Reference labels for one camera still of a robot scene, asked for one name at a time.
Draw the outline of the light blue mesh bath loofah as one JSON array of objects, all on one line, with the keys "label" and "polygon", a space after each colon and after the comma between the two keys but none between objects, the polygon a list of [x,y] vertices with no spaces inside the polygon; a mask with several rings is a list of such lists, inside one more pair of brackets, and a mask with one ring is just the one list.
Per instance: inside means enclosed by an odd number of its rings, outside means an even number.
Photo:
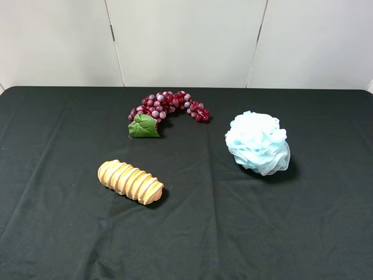
[{"label": "light blue mesh bath loofah", "polygon": [[251,111],[237,115],[225,134],[235,162],[262,176],[288,169],[291,153],[286,139],[278,118]]}]

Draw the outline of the red plastic grape bunch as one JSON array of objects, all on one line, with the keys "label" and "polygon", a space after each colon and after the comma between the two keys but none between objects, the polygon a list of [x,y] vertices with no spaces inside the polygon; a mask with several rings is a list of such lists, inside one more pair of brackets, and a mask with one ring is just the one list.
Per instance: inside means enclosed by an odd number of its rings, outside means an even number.
[{"label": "red plastic grape bunch", "polygon": [[203,103],[192,99],[183,90],[158,92],[142,99],[139,106],[132,108],[129,113],[128,131],[134,138],[158,138],[159,124],[176,111],[186,113],[199,123],[210,122],[210,111]]}]

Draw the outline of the twisted golden bread loaf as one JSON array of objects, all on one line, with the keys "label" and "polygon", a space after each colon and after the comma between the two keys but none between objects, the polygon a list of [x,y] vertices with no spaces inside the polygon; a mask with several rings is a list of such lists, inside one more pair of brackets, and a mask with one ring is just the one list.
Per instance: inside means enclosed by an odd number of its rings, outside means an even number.
[{"label": "twisted golden bread loaf", "polygon": [[164,184],[157,177],[117,159],[104,162],[97,176],[105,187],[142,205],[158,201],[163,193]]}]

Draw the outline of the black tablecloth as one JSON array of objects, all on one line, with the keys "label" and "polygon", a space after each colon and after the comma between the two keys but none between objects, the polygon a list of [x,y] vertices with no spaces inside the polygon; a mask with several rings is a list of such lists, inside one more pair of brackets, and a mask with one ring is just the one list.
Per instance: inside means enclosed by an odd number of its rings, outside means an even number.
[{"label": "black tablecloth", "polygon": [[[372,94],[191,89],[210,111],[128,135],[156,88],[12,87],[1,95],[2,279],[371,279]],[[247,110],[287,131],[286,171],[225,144]],[[119,160],[164,184],[142,205],[102,185]]]}]

